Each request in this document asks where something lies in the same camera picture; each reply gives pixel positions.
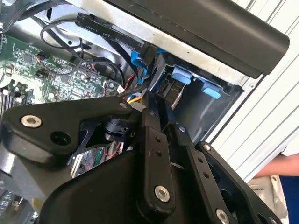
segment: red wire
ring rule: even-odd
[[[127,89],[128,89],[128,84],[129,84],[129,82],[130,82],[130,80],[131,80],[132,78],[134,78],[134,73],[132,73],[131,76],[130,76],[130,78],[128,78],[124,90],[127,90]]]
[[[116,153],[117,153],[117,150],[119,149],[120,146],[121,146],[121,143],[119,142],[119,143],[117,144],[116,150],[115,150],[112,154],[110,154],[110,155],[106,152],[107,148],[105,148],[105,149],[104,149],[104,155],[105,155],[105,156],[115,156]]]

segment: hex bolt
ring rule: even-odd
[[[156,116],[155,113],[154,113],[153,111],[149,111],[149,114],[150,114],[151,116],[153,116],[153,117]]]
[[[170,194],[168,190],[163,186],[156,186],[155,187],[155,195],[161,202],[169,202]]]
[[[204,144],[204,148],[205,148],[207,151],[211,151],[211,148],[210,148],[209,145],[207,145],[207,144]]]
[[[223,224],[229,224],[229,218],[227,216],[227,214],[221,210],[221,209],[217,209],[216,210],[216,215],[218,217],[218,219],[223,223]]]
[[[186,129],[184,129],[182,126],[179,127],[179,130],[180,130],[181,132],[186,132]]]
[[[121,107],[123,107],[123,108],[125,108],[125,109],[128,108],[128,106],[127,106],[125,103],[120,103],[120,105],[121,105]]]
[[[25,127],[37,128],[42,125],[42,120],[34,115],[26,115],[21,118],[21,123]]]

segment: blue plastic latch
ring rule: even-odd
[[[171,77],[180,81],[181,83],[189,85],[191,82],[192,74],[175,66]]]
[[[213,97],[214,99],[219,99],[221,96],[221,94],[219,93],[220,88],[209,82],[204,83],[204,86],[201,88],[201,91]]]

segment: capacitor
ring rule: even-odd
[[[50,92],[50,93],[48,94],[48,97],[49,97],[50,99],[53,99],[53,98],[55,97],[55,95],[54,95],[53,92]]]

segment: black metal arm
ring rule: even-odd
[[[47,198],[38,224],[281,223],[211,145],[194,147],[167,101],[148,91],[142,104],[138,111],[110,97],[20,106],[4,114],[1,150],[18,157],[15,166],[38,192],[19,180],[19,171],[7,175],[28,200]],[[83,140],[81,130],[87,130]],[[71,156],[114,140],[125,143],[123,153],[65,178]],[[56,184],[47,188],[45,182]]]

